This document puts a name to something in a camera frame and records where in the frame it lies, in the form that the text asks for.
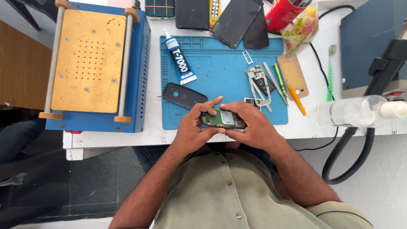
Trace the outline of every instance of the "toothbrush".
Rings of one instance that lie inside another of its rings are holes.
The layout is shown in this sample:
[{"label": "toothbrush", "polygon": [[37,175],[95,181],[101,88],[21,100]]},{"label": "toothbrush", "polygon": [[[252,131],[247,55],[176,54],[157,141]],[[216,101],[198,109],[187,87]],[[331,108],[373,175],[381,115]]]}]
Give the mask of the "toothbrush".
[{"label": "toothbrush", "polygon": [[331,56],[336,53],[336,45],[333,44],[329,46],[329,72],[328,72],[328,101],[332,101],[333,97],[333,73],[332,73],[332,64],[331,64]]}]

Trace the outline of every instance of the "plastic bag of rubber bands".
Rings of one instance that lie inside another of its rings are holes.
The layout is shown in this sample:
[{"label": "plastic bag of rubber bands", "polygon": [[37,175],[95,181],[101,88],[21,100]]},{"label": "plastic bag of rubber bands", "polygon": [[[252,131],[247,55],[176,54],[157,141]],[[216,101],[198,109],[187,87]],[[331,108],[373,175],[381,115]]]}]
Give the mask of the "plastic bag of rubber bands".
[{"label": "plastic bag of rubber bands", "polygon": [[314,39],[319,30],[318,24],[318,9],[308,7],[295,22],[281,30],[288,57],[302,51]]}]

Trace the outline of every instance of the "hand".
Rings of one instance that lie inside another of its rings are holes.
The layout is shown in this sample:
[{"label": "hand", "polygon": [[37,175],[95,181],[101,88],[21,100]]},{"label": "hand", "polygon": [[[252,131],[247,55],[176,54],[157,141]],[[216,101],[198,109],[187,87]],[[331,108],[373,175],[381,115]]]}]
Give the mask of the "hand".
[{"label": "hand", "polygon": [[216,115],[216,111],[213,110],[213,107],[222,102],[222,100],[223,97],[219,96],[206,103],[195,104],[191,111],[182,117],[177,135],[170,145],[170,148],[180,154],[180,156],[185,157],[201,148],[215,134],[225,134],[226,130],[224,128],[208,127],[205,130],[201,130],[201,112]]},{"label": "hand", "polygon": [[247,124],[243,132],[226,129],[226,135],[228,137],[248,146],[267,151],[268,153],[277,150],[283,143],[287,143],[285,139],[277,133],[266,116],[251,104],[238,101],[222,104],[221,107],[225,110],[237,113]]}]

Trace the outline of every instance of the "glue tube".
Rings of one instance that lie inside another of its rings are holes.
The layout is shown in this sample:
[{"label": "glue tube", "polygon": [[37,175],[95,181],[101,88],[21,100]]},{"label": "glue tube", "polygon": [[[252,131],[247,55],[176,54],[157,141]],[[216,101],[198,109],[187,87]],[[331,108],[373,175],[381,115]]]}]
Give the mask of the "glue tube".
[{"label": "glue tube", "polygon": [[189,64],[186,61],[185,56],[182,53],[182,50],[180,49],[177,40],[174,37],[171,37],[166,29],[164,29],[164,33],[166,38],[165,44],[167,45],[167,49],[168,52],[170,53],[170,56],[172,57],[173,64],[177,69],[177,76],[181,85],[196,80],[197,76],[195,75],[194,71],[189,67]]}]

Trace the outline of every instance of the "jeans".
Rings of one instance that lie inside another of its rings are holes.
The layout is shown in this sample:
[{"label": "jeans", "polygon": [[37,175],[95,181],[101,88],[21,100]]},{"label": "jeans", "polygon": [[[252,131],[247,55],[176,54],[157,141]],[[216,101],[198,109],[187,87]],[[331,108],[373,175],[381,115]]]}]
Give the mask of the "jeans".
[{"label": "jeans", "polygon": [[[207,143],[206,145],[215,152],[221,151],[225,148],[224,143]],[[168,145],[133,146],[132,148],[138,161],[140,162],[141,167],[143,168],[144,172],[147,173],[168,148]],[[270,162],[270,155],[267,152],[244,144],[241,144],[239,149],[247,151],[260,159],[267,169],[269,169],[271,179],[274,182],[275,173],[273,170],[273,165]]]},{"label": "jeans", "polygon": [[12,161],[45,129],[46,119],[13,123],[0,132],[0,164]]}]

